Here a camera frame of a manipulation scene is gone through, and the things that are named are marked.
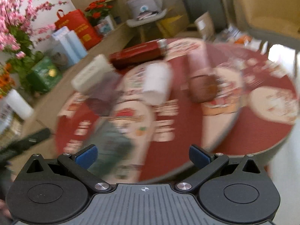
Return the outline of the dark green translucent cup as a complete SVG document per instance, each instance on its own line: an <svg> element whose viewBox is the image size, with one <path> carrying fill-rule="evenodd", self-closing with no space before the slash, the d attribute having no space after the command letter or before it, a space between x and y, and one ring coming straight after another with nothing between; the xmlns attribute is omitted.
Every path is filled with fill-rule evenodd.
<svg viewBox="0 0 300 225"><path fill-rule="evenodd" d="M130 139L108 120L89 137L86 144L94 144L98 149L97 159L88 170L100 178L110 174L133 149Z"/></svg>

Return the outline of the purple translucent cup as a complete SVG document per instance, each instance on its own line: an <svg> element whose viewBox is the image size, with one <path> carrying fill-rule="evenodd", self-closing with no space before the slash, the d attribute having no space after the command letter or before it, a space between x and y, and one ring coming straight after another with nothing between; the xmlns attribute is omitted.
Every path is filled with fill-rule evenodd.
<svg viewBox="0 0 300 225"><path fill-rule="evenodd" d="M109 116L123 91L119 88L122 75L107 72L100 83L94 85L87 93L85 103L98 116Z"/></svg>

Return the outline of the brown translucent cup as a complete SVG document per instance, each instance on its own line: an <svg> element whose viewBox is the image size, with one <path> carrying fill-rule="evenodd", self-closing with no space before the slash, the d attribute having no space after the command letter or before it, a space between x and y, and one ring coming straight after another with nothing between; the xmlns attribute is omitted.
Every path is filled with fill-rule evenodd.
<svg viewBox="0 0 300 225"><path fill-rule="evenodd" d="M189 95L195 103L212 101L218 92L218 83L215 75L200 75L188 81Z"/></svg>

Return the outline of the white plastic cup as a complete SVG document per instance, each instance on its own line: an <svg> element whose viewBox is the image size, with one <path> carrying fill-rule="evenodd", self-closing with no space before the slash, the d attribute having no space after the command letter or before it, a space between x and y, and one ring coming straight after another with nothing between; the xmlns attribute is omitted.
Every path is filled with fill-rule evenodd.
<svg viewBox="0 0 300 225"><path fill-rule="evenodd" d="M170 95L173 71L168 62L160 61L145 68L142 99L151 106L164 104Z"/></svg>

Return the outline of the wooden low cabinet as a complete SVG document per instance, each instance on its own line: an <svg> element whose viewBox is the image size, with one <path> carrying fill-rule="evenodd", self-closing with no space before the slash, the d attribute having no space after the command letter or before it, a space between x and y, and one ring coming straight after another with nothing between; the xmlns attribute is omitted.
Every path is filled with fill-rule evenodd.
<svg viewBox="0 0 300 225"><path fill-rule="evenodd" d="M74 89L71 80L86 66L91 60L99 55L108 56L112 53L122 50L128 42L134 37L135 32L125 23L119 25L115 31L110 33L99 44L88 51L85 58L80 60L75 66L72 66L63 73L60 82L47 94L41 96L34 104L33 115L24 121L20 138L31 135L43 128L49 128L52 135L49 139L35 145L22 155L12 159L8 168L13 173L18 174L30 156L34 153L41 154L45 159L57 157L56 147L56 129L57 115L64 103L73 94Z"/></svg>

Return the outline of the white ribbed vase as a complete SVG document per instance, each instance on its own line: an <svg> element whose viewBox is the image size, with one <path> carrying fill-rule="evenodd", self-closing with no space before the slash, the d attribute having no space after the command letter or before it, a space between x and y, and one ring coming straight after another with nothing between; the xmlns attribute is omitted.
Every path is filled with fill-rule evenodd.
<svg viewBox="0 0 300 225"><path fill-rule="evenodd" d="M34 112L33 108L15 89L10 90L7 94L6 103L22 120L27 120Z"/></svg>

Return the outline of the round glass coffee table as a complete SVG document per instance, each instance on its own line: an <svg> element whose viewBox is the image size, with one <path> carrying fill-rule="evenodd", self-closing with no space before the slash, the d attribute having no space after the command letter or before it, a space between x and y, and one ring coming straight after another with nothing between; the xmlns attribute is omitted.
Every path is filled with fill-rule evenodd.
<svg viewBox="0 0 300 225"><path fill-rule="evenodd" d="M87 104L87 96L75 92L67 100L58 114L55 143L58 153L76 153L87 146L89 137L108 120L120 133L130 139L133 149L120 161L110 174L103 179L110 183L136 183L146 162L146 156L157 129L157 117L173 116L178 109L178 100L172 98L172 92L184 92L190 102L200 104L211 115L225 115L226 123L233 123L233 113L241 106L239 90L243 85L242 75L236 69L216 66L209 60L207 45L194 39L182 39L169 45L167 59L173 71L172 87L169 99L159 106L147 104L141 97L146 64L141 64L122 72L120 89L123 91L109 116L98 116ZM203 61L211 63L218 82L217 96L207 103L195 103L191 100L187 88L187 55L200 50Z"/></svg>

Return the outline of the green product box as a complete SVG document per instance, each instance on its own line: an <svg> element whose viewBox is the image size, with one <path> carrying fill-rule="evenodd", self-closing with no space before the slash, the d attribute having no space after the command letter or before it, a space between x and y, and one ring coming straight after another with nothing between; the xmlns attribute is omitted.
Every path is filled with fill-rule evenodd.
<svg viewBox="0 0 300 225"><path fill-rule="evenodd" d="M52 90L62 78L61 71L47 56L33 66L26 76L32 89L43 94Z"/></svg>

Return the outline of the cream coffee tumbler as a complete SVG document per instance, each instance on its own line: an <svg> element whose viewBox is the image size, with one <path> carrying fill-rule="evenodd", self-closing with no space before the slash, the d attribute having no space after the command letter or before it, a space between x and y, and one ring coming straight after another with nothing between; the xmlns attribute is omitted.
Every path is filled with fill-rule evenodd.
<svg viewBox="0 0 300 225"><path fill-rule="evenodd" d="M97 83L100 83L106 73L112 71L114 71L113 65L105 55L99 54L71 80L72 88L85 94Z"/></svg>

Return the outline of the orange sunflower bouquet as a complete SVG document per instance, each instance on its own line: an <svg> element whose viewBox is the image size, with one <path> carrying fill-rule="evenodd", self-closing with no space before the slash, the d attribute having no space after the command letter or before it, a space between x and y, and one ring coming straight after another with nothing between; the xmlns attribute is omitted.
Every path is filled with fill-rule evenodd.
<svg viewBox="0 0 300 225"><path fill-rule="evenodd" d="M15 81L10 75L11 64L1 66L0 74L0 98L3 99L9 91L15 86Z"/></svg>

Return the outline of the light blue product boxes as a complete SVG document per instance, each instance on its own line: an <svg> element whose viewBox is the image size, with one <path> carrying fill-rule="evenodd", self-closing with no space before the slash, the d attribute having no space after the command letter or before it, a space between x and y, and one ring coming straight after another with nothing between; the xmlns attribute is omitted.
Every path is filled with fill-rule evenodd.
<svg viewBox="0 0 300 225"><path fill-rule="evenodd" d="M87 50L75 31L66 26L51 35L50 57L62 70L68 69L86 57Z"/></svg>

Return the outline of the red thermos bottle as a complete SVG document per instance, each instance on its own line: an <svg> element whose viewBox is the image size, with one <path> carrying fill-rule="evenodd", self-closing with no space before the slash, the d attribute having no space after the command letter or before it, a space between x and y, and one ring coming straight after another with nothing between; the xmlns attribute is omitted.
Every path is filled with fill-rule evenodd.
<svg viewBox="0 0 300 225"><path fill-rule="evenodd" d="M109 62L122 70L155 59L162 59L167 54L167 39L153 40L123 49L109 55Z"/></svg>

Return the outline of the pink blossom artificial flowers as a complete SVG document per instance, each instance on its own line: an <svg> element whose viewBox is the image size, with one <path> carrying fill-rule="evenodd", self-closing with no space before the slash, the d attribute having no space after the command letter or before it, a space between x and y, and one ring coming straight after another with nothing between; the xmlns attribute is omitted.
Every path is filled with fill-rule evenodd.
<svg viewBox="0 0 300 225"><path fill-rule="evenodd" d="M34 28L33 22L37 20L38 15L68 3L45 1L35 6L35 1L38 0L1 0L1 52L18 60L31 56L35 44L49 38L46 35L33 41L33 37L55 30L54 24Z"/></svg>

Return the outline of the cardboard box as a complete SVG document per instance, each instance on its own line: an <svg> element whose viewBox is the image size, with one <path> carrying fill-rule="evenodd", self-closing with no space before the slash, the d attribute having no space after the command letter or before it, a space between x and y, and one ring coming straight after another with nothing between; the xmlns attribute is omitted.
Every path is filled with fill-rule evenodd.
<svg viewBox="0 0 300 225"><path fill-rule="evenodd" d="M203 40L211 42L215 40L215 27L209 12L198 17L194 23Z"/></svg>

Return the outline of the red tote bag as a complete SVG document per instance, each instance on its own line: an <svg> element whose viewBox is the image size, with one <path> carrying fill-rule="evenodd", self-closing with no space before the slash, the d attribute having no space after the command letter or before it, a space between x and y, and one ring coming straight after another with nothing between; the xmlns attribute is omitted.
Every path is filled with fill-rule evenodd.
<svg viewBox="0 0 300 225"><path fill-rule="evenodd" d="M56 29L66 26L70 31L74 31L86 50L90 50L102 41L102 37L92 27L83 12L79 9L67 14L62 9L57 10L58 20L54 23Z"/></svg>

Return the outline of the yellow paper bag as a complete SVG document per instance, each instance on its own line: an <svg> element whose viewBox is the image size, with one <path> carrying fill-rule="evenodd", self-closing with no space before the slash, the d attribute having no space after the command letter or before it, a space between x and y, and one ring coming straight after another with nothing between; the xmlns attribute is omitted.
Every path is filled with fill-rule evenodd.
<svg viewBox="0 0 300 225"><path fill-rule="evenodd" d="M179 32L184 31L188 25L189 20L186 14L156 21L156 26L165 39L175 37Z"/></svg>

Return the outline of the red potted flowers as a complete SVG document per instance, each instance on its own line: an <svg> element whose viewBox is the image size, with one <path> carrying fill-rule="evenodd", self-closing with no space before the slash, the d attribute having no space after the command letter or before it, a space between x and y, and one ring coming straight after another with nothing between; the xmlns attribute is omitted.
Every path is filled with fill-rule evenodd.
<svg viewBox="0 0 300 225"><path fill-rule="evenodd" d="M112 8L113 6L109 5L106 0L97 0L84 9L84 15L92 26L96 26L101 19L110 14Z"/></svg>

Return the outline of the grey shell chair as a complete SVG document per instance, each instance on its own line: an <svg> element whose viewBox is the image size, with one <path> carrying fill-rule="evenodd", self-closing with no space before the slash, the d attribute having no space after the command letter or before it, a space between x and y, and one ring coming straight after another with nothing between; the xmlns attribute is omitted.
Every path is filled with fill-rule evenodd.
<svg viewBox="0 0 300 225"><path fill-rule="evenodd" d="M144 26L158 20L164 18L167 14L167 9L163 8L163 0L156 0L159 5L161 5L162 11L158 12L144 12L138 16L137 19L133 19L132 17L126 21L126 24L130 28L136 28L140 35L141 43L146 41L146 33L144 31Z"/></svg>

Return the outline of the grey cushion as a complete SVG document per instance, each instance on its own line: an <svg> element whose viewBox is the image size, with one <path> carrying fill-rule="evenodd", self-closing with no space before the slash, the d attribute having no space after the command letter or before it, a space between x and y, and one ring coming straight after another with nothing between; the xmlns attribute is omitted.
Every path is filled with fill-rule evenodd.
<svg viewBox="0 0 300 225"><path fill-rule="evenodd" d="M126 4L130 9L133 19L137 19L144 12L160 13L162 11L161 5L156 0L129 0Z"/></svg>

